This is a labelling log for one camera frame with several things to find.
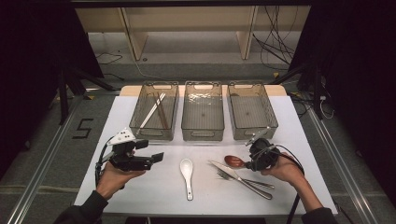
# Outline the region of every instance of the white ceramic spoon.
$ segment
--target white ceramic spoon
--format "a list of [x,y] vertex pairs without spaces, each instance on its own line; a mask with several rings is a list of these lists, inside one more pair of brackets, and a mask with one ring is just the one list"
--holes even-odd
[[186,179],[187,188],[187,200],[192,201],[192,188],[191,188],[191,176],[192,176],[192,161],[184,159],[180,163],[180,171]]

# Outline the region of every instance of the sleeve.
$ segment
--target sleeve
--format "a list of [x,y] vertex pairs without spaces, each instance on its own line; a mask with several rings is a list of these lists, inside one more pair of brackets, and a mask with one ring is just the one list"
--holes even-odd
[[321,223],[321,224],[336,224],[332,210],[330,208],[322,207],[310,211],[301,217],[304,224]]
[[103,210],[107,205],[108,202],[106,199],[94,190],[82,206],[73,205],[68,207],[56,218],[54,223],[94,223],[102,215]]

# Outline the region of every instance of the person's arm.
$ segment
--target person's arm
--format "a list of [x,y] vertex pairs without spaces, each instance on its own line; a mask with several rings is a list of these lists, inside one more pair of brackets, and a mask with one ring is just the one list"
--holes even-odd
[[294,162],[279,156],[275,166],[261,170],[261,173],[286,181],[296,189],[306,211],[302,216],[303,223],[337,223],[332,211],[323,207],[303,172]]
[[130,179],[144,174],[145,171],[123,172],[110,162],[99,180],[96,190],[82,206],[71,206],[64,210],[55,220],[56,224],[94,223],[103,213],[114,193],[121,189]]

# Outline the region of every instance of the transparent plastic bin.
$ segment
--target transparent plastic bin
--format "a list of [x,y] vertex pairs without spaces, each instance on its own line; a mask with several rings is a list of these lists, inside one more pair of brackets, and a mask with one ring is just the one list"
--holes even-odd
[[145,82],[130,123],[134,136],[140,139],[172,141],[178,100],[177,82]]
[[222,140],[224,113],[220,82],[186,82],[181,129],[184,141]]
[[227,102],[234,140],[248,140],[263,130],[264,138],[273,138],[278,124],[262,81],[231,81]]

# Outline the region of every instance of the white tabletop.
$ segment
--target white tabletop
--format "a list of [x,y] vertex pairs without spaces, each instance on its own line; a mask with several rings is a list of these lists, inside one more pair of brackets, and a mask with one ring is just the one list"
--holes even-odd
[[[279,127],[273,144],[288,148],[302,163],[305,175],[313,190],[325,207],[337,214],[331,195],[324,183],[312,150],[308,145],[304,130],[298,119],[289,96],[270,96]],[[135,96],[116,97],[107,118],[99,143],[93,154],[90,167],[78,192],[75,204],[81,205],[95,189],[94,166],[98,161],[106,141],[129,126],[134,107]],[[248,147],[245,141],[234,141],[228,113],[227,101],[224,105],[224,137],[221,142],[185,142],[181,132],[183,97],[180,97],[174,140],[168,143],[150,142],[147,148],[136,151],[136,156],[151,156],[164,152],[163,161],[153,164],[150,171],[129,181],[123,190],[110,200],[105,213],[125,216],[149,217],[263,217],[288,215],[296,196],[296,191],[286,182],[271,176],[262,176],[248,169],[237,170],[241,177],[257,180],[276,186],[264,189],[273,194],[272,200],[266,200],[235,180],[224,180],[217,175],[217,169],[208,161],[224,163],[226,155],[235,155],[249,161]],[[111,151],[108,147],[105,155]],[[179,170],[183,159],[190,159],[194,169],[192,174],[193,200],[187,200],[186,185]],[[300,203],[296,214],[305,213]]]

